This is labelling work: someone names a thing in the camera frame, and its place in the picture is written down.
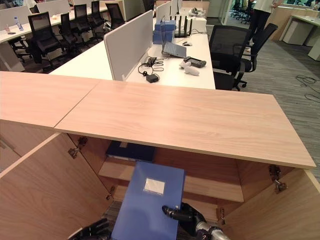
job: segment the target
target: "black charger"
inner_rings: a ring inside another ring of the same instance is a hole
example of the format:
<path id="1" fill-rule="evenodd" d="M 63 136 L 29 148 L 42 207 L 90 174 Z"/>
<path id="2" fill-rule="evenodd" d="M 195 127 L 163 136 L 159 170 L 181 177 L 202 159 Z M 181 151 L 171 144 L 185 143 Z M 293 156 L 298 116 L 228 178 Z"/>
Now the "black charger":
<path id="1" fill-rule="evenodd" d="M 152 84 L 159 81 L 159 76 L 156 74 L 151 74 L 151 75 L 145 76 L 145 79 Z"/>

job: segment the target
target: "blue binder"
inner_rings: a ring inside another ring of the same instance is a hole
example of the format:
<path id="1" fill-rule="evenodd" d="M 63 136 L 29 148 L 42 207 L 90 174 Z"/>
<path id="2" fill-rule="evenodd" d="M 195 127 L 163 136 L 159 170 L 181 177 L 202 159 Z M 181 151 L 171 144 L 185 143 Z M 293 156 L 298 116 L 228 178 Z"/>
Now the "blue binder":
<path id="1" fill-rule="evenodd" d="M 164 182 L 163 195 L 145 190 L 147 178 Z M 180 208 L 184 182 L 183 169 L 137 162 L 112 231 L 112 239 L 176 240 L 178 221 L 165 216 L 162 206 Z"/>

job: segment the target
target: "paper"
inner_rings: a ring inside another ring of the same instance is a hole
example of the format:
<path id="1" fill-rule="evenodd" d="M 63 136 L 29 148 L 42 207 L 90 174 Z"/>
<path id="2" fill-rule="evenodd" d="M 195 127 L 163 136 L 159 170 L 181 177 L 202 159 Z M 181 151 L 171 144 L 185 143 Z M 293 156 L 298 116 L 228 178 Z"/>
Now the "paper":
<path id="1" fill-rule="evenodd" d="M 163 195 L 165 191 L 165 182 L 147 178 L 145 180 L 144 190 Z"/>

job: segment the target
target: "wooden countertop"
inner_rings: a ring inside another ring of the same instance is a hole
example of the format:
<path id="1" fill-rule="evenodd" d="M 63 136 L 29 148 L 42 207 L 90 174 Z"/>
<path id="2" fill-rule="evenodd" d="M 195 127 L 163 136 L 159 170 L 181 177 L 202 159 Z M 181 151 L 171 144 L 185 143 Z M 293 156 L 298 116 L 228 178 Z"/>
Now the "wooden countertop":
<path id="1" fill-rule="evenodd" d="M 267 94 L 101 81 L 55 128 L 254 162 L 316 166 Z"/>
<path id="2" fill-rule="evenodd" d="M 315 167 L 272 95 L 0 74 L 2 120 L 254 162 Z"/>
<path id="3" fill-rule="evenodd" d="M 53 128 L 99 81 L 0 71 L 0 118 Z"/>

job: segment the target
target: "person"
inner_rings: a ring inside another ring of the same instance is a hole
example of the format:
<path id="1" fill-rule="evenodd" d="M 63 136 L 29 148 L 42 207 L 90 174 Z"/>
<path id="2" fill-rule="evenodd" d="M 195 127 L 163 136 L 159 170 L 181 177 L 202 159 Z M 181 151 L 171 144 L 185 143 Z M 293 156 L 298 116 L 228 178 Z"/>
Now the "person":
<path id="1" fill-rule="evenodd" d="M 252 39 L 255 42 L 259 34 L 265 29 L 267 20 L 273 9 L 280 6 L 284 0 L 256 0 L 256 4 L 253 8 L 253 15 L 251 18 L 251 23 L 249 29 L 251 30 L 251 35 L 248 42 Z"/>
<path id="2" fill-rule="evenodd" d="M 312 9 L 312 10 L 318 11 L 319 8 L 320 8 L 319 1 L 313 1 L 313 2 L 311 2 L 311 9 Z"/>

